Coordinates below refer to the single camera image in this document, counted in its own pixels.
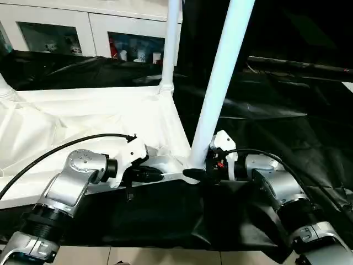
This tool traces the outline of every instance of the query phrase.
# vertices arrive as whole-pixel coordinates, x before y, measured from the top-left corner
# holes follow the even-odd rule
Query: black cable
[[[298,177],[298,175],[296,175],[296,173],[294,172],[294,170],[288,166],[286,163],[284,163],[284,161],[282,161],[280,158],[278,158],[277,156],[262,151],[262,150],[257,150],[257,149],[232,149],[232,150],[228,150],[228,151],[224,151],[224,153],[226,155],[229,155],[230,153],[235,153],[235,152],[246,152],[246,153],[251,153],[251,154],[255,154],[255,155],[265,155],[268,156],[270,158],[272,158],[273,160],[277,161],[278,163],[282,164],[283,167],[286,169],[286,171],[288,171],[289,174],[291,174],[293,176],[293,178],[298,182],[298,184],[303,188],[306,189],[306,186],[304,185],[304,183],[301,181],[301,179]],[[312,181],[326,196],[327,198],[337,207],[337,209],[349,220],[349,222],[353,225],[353,221],[351,219],[351,217],[349,217],[349,215],[347,214],[347,212],[343,209],[343,207],[336,202],[336,200],[333,198],[333,196],[324,189],[324,187],[312,176],[310,176],[309,174],[305,174],[305,176]],[[310,195],[310,193],[308,191],[306,191],[306,195],[310,196],[311,201],[314,201],[312,199],[312,196]]]
[[[28,166],[26,166],[23,170],[21,170],[16,176],[14,176],[9,183],[6,184],[6,186],[2,189],[2,191],[0,192],[0,200],[2,199],[2,197],[4,197],[5,193],[8,191],[8,189],[24,174],[26,173],[28,170],[30,170],[32,167],[34,167],[36,164],[38,164],[40,161],[42,161],[43,159],[47,158],[48,156],[52,155],[53,153],[62,150],[64,148],[67,148],[68,146],[77,144],[78,142],[83,142],[83,141],[87,141],[90,139],[94,139],[94,138],[100,138],[100,137],[123,137],[127,140],[127,142],[132,141],[133,139],[136,138],[136,136],[130,136],[130,135],[125,135],[125,134],[95,134],[95,135],[90,135],[90,136],[86,136],[80,139],[76,139],[73,140],[71,142],[67,142],[66,144],[63,144],[61,146],[58,146],[56,148],[54,148],[53,150],[45,153],[44,155],[38,157],[36,160],[34,160],[31,164],[29,164]]]

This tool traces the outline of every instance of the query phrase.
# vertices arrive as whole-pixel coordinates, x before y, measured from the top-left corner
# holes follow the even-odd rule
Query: wrinkled fabric
[[[161,73],[140,63],[38,56],[11,54],[6,58],[10,67],[0,64],[0,72],[17,90],[136,82],[150,86],[159,82],[153,76]],[[206,90],[200,84],[205,81],[175,75],[174,84],[175,105],[192,143]],[[351,248],[352,224],[306,174],[319,180],[353,218],[352,100],[353,94],[339,82],[239,73],[229,85],[216,129],[225,130],[239,148],[274,153],[293,167]],[[261,250],[277,262],[291,252],[278,217],[252,183],[207,186],[173,181],[138,187],[134,192],[135,199],[129,203],[123,190],[85,197],[62,244]],[[24,206],[0,211],[2,241],[8,240],[21,214],[29,210],[30,206]]]

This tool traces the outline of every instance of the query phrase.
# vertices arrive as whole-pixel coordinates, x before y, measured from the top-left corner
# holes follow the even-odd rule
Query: white cabinet
[[[150,63],[163,59],[167,12],[168,0],[0,0],[2,30],[15,50]],[[175,65],[181,5],[179,12]]]
[[[88,13],[1,4],[0,22],[15,50],[64,51],[67,45],[68,54],[73,46],[81,48],[83,56],[96,55]],[[43,32],[50,38],[45,40]]]

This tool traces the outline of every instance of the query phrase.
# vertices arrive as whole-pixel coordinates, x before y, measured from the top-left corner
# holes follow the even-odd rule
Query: glass cabinet door
[[[162,64],[167,23],[164,21],[90,14],[97,55],[123,61]],[[174,64],[177,64],[181,24]]]
[[[88,13],[0,4],[0,23],[15,50],[96,55]]]
[[[82,55],[76,28],[17,22],[29,51]]]
[[[164,39],[108,32],[110,55],[114,59],[162,64]]]
[[[12,46],[2,24],[0,23],[0,59],[11,51]]]

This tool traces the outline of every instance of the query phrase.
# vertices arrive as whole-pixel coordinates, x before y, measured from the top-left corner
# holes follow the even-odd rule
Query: white metal frame
[[[136,89],[141,89],[144,94],[156,95],[159,93],[165,101],[165,105],[163,107],[171,108],[170,113],[172,113],[173,116],[178,116],[177,110],[171,97],[171,92],[174,89],[173,61],[175,56],[175,46],[177,42],[176,35],[178,27],[179,1],[180,0],[168,0],[167,35],[165,38],[164,64],[161,83],[155,87],[126,88],[126,90],[124,90],[124,88],[104,88],[104,93],[108,93],[111,96],[121,90],[124,90],[124,93],[135,93]],[[197,125],[191,153],[189,152],[190,149],[188,149],[190,147],[188,145],[180,119],[173,120],[170,117],[165,117],[165,129],[169,132],[172,131],[170,135],[173,137],[173,141],[179,142],[178,147],[176,147],[177,150],[171,150],[172,153],[181,152],[182,154],[180,153],[180,158],[187,158],[189,156],[188,161],[183,163],[184,168],[204,168],[207,150],[215,131],[215,127],[220,115],[224,98],[226,96],[226,91],[228,89],[230,79],[232,77],[233,69],[240,51],[254,2],[255,0],[231,0],[229,4],[227,18],[223,27],[220,44],[218,46],[210,82],[208,84],[204,104],[202,106],[202,111],[199,118],[199,123]],[[101,91],[101,89],[102,88],[98,88],[96,90],[95,88],[91,88],[90,90],[92,90],[92,93],[94,94],[98,93],[98,90]],[[60,93],[60,95],[62,97],[68,98],[72,98],[73,95],[75,95],[75,99],[81,100],[87,97],[87,91],[88,89],[74,89],[67,93],[66,91],[63,91],[63,93]],[[55,96],[59,92],[27,91],[21,92],[19,95],[30,100],[31,97],[38,95],[38,93],[41,93],[41,97],[44,97],[45,95]],[[0,189],[5,186],[9,179],[10,177],[0,178]],[[37,181],[38,185],[34,185],[32,187],[31,183],[33,181]],[[0,202],[0,208],[34,203],[35,199],[40,195],[42,191],[42,186],[45,186],[45,183],[47,183],[47,179],[43,176],[36,176],[35,179],[32,177],[24,177],[21,181],[14,185],[16,187],[13,187],[13,192],[17,195],[13,195],[11,193],[8,194],[8,198]]]
[[[188,165],[204,168],[224,99],[243,43],[255,0],[231,0],[202,105]]]
[[[95,47],[88,13],[53,8],[0,5],[0,22],[15,50],[28,51],[17,22],[75,27],[83,56],[95,56]]]

